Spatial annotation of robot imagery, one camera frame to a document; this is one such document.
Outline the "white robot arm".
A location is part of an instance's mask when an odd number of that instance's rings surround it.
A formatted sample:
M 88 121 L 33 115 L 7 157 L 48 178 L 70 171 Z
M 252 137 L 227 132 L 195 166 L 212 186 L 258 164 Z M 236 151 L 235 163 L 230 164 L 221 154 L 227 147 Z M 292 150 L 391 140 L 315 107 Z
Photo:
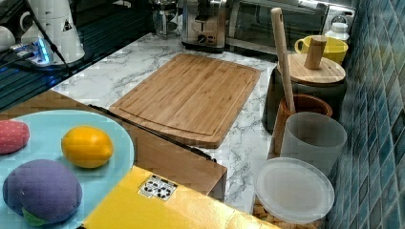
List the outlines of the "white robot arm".
M 22 43 L 33 43 L 36 57 L 30 58 L 40 67 L 71 64 L 85 55 L 71 14 L 69 0 L 28 0 L 32 19 L 35 22 L 22 35 Z

